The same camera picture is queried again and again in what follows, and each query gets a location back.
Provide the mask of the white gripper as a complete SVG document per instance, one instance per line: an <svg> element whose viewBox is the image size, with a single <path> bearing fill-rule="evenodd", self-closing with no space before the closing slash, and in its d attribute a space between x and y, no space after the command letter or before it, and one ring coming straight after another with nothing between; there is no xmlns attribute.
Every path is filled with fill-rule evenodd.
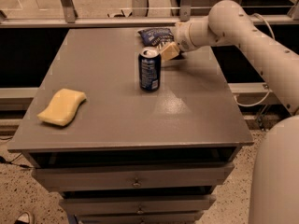
<svg viewBox="0 0 299 224"><path fill-rule="evenodd" d="M189 52L197 50L197 47L193 44L190 37L191 23L177 22L175 24L174 39L175 42L163 42L158 46L159 53L164 61L179 56L180 50L183 52Z"/></svg>

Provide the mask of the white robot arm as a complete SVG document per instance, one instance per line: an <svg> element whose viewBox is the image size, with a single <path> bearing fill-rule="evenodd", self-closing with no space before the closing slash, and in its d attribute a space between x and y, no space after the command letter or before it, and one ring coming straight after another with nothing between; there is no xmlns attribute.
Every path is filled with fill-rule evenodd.
<svg viewBox="0 0 299 224"><path fill-rule="evenodd" d="M257 151L249 224L299 224L299 56L256 28L236 2L222 0L205 17L175 24L181 51L236 46L292 114L267 132Z"/></svg>

